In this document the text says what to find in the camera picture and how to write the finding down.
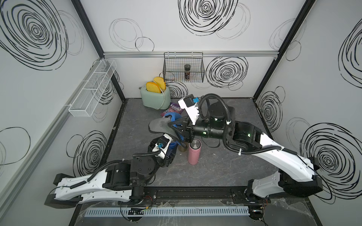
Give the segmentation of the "blue thermos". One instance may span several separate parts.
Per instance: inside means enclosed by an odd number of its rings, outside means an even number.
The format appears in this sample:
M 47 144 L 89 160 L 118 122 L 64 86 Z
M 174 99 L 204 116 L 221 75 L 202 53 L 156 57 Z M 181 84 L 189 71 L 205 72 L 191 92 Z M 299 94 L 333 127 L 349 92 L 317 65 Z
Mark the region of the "blue thermos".
M 176 141 L 171 142 L 168 146 L 166 155 L 167 156 L 175 155 L 175 153 L 177 151 L 177 147 L 178 147 L 178 142 L 176 142 Z

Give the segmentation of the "blue and grey cloth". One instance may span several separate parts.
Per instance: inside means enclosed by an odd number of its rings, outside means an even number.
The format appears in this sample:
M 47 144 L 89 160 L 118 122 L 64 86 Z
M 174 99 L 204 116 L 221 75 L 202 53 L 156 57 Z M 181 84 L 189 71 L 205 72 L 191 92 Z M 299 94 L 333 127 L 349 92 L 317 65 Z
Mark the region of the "blue and grey cloth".
M 168 127 L 169 122 L 178 120 L 181 117 L 182 116 L 178 113 L 167 113 L 162 118 L 154 119 L 148 125 L 149 132 L 154 134 L 168 134 L 172 137 L 173 141 L 176 141 L 181 145 L 183 142 L 181 135 Z

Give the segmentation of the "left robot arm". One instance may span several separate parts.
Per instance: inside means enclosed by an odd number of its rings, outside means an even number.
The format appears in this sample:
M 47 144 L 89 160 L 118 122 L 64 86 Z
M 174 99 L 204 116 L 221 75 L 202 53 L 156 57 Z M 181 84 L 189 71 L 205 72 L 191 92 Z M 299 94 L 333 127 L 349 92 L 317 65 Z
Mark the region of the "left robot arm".
M 173 161 L 177 147 L 178 143 L 172 142 L 166 150 L 153 152 L 151 149 L 160 148 L 160 145 L 151 144 L 147 156 L 111 161 L 82 177 L 59 173 L 53 182 L 56 188 L 48 194 L 44 204 L 55 209 L 70 209 L 94 201 L 139 204 L 145 196 L 144 187 L 153 183 L 159 168 Z

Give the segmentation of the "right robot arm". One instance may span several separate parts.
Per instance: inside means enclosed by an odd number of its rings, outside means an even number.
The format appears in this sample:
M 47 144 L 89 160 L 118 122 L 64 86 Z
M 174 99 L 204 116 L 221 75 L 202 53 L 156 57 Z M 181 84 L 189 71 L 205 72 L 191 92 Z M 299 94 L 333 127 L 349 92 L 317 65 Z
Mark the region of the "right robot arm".
M 178 140 L 191 143 L 195 137 L 218 139 L 231 152 L 259 157 L 278 168 L 268 177 L 248 182 L 245 196 L 250 202 L 283 192 L 309 197 L 323 190 L 316 172 L 319 164 L 314 158 L 301 157 L 251 123 L 235 120 L 234 108 L 219 95 L 188 95 L 178 104 L 187 116 L 168 123 Z

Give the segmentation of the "pink thermos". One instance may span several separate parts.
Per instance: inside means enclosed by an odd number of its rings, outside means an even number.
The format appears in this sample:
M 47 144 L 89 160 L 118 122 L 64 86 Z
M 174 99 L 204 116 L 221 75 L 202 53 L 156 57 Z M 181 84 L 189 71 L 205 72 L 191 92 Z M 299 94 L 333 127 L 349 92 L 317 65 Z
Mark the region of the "pink thermos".
M 198 139 L 194 139 L 189 143 L 188 162 L 191 165 L 196 165 L 199 162 L 202 144 Z

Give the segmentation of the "gold thermos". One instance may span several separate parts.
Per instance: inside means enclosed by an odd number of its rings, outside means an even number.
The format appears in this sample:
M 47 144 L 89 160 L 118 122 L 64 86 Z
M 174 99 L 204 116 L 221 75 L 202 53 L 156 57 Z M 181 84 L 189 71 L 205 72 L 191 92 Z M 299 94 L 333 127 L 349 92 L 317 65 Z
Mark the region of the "gold thermos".
M 189 144 L 187 142 L 182 142 L 181 145 L 178 146 L 179 152 L 186 152 L 189 149 Z

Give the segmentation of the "purple candy bag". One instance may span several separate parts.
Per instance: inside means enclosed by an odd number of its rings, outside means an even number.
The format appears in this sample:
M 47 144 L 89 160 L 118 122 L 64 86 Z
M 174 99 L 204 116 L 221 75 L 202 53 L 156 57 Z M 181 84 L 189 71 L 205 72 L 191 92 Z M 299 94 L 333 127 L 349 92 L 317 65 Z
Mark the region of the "purple candy bag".
M 180 105 L 178 103 L 171 103 L 169 108 L 167 110 L 165 110 L 162 114 L 161 117 L 164 117 L 167 113 L 178 113 L 178 114 L 182 114 L 183 109 L 181 109 Z

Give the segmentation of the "mint green toaster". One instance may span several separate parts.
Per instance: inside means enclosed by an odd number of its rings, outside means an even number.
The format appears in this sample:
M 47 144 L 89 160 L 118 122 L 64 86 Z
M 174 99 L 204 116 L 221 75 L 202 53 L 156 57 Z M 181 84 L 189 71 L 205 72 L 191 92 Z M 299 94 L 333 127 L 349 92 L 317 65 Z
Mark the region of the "mint green toaster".
M 146 86 L 140 89 L 142 103 L 145 107 L 153 108 L 156 110 L 166 110 L 171 103 L 170 90 L 166 87 L 166 90 L 161 93 L 154 93 L 147 91 Z

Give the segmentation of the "front yellow toast slice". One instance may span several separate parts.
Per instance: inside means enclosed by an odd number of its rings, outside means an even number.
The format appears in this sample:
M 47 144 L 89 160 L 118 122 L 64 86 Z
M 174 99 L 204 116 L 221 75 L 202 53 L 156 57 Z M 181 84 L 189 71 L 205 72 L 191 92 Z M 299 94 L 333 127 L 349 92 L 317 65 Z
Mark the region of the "front yellow toast slice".
M 146 83 L 146 90 L 153 93 L 162 93 L 160 86 L 155 82 Z

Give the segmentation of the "yellow toast slice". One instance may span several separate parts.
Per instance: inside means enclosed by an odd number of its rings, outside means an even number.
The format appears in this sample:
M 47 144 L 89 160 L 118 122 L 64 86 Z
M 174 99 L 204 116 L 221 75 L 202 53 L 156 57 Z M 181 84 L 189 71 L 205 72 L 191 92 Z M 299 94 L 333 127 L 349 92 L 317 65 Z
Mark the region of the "yellow toast slice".
M 153 81 L 160 87 L 162 91 L 166 90 L 166 83 L 162 77 L 155 77 Z
M 162 93 L 160 86 L 155 82 L 146 83 L 146 90 L 153 93 Z

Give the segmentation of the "rear yellow toast slice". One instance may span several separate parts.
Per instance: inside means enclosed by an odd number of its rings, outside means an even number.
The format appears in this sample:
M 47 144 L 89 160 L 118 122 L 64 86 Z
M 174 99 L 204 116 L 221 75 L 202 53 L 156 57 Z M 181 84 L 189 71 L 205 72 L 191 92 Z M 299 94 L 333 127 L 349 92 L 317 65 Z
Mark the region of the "rear yellow toast slice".
M 166 90 L 166 83 L 162 77 L 155 77 L 153 81 L 160 87 L 162 91 Z

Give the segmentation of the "dark spice bottle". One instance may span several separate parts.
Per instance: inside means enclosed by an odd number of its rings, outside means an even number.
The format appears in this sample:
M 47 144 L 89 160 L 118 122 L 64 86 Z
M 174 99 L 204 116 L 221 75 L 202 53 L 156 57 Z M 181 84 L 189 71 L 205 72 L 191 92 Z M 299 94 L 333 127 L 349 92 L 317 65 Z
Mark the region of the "dark spice bottle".
M 184 65 L 184 79 L 188 81 L 190 79 L 190 69 L 191 66 L 189 64 Z

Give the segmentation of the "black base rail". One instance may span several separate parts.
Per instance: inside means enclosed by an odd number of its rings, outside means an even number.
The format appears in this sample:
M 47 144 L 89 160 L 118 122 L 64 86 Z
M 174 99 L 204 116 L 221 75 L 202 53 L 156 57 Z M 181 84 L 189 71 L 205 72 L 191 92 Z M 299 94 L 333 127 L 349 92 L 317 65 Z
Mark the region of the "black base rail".
M 252 205 L 266 204 L 271 199 L 295 198 L 288 193 L 277 193 L 261 198 L 247 192 L 246 186 L 227 186 L 227 187 L 135 187 L 129 195 L 126 191 L 106 192 L 105 197 L 101 197 L 99 192 L 91 192 L 90 197 L 86 195 L 79 196 L 79 202 L 95 201 L 120 201 L 127 204 L 156 204 L 168 200 L 232 200 L 233 204 L 250 203 Z

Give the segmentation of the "white mesh wall shelf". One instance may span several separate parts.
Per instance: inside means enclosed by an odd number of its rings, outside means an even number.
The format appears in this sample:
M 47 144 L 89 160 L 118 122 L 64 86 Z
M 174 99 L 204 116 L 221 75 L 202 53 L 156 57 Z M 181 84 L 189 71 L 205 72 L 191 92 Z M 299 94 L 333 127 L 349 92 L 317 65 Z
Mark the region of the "white mesh wall shelf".
M 72 102 L 69 112 L 74 117 L 91 117 L 100 103 L 117 68 L 113 59 L 100 59 L 94 63 L 81 91 Z

